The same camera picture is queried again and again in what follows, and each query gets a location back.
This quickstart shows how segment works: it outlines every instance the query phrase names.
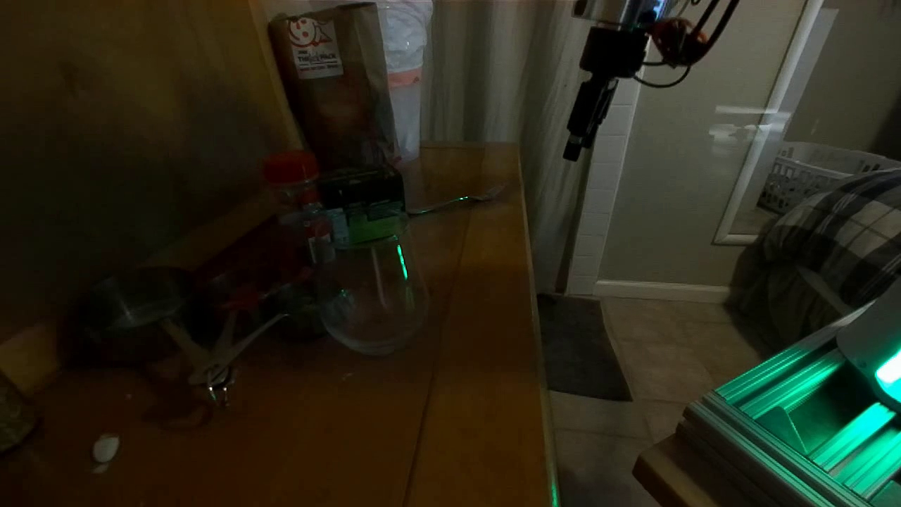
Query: plaid blanket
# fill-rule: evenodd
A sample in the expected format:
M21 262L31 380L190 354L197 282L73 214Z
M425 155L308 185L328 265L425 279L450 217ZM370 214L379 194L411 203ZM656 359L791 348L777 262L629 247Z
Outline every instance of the plaid blanket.
M762 237L767 262L800 262L852 307L901 273L901 171L876 171L818 194Z

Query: floor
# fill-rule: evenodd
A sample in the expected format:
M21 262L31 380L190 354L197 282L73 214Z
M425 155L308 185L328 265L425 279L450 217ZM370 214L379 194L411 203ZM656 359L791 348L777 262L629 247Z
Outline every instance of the floor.
M681 409L762 359L722 304L604 299L631 403L550 393L560 507L656 504L631 476Z

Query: wire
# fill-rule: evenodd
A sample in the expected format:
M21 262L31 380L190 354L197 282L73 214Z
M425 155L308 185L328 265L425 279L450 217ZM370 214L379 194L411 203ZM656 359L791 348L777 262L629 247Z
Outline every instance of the wire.
M645 83L645 86L664 90L664 86L677 86L678 80L684 80L690 69L693 69L693 68L688 65L688 68L681 69L681 76L673 79L673 80L645 80L645 79L640 79L640 76L631 76L631 79L638 79L638 80Z

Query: floor mat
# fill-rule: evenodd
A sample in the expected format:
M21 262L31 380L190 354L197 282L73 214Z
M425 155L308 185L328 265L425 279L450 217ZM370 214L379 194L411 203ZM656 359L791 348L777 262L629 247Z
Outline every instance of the floor mat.
M539 316L553 392L631 400L597 300L539 294Z

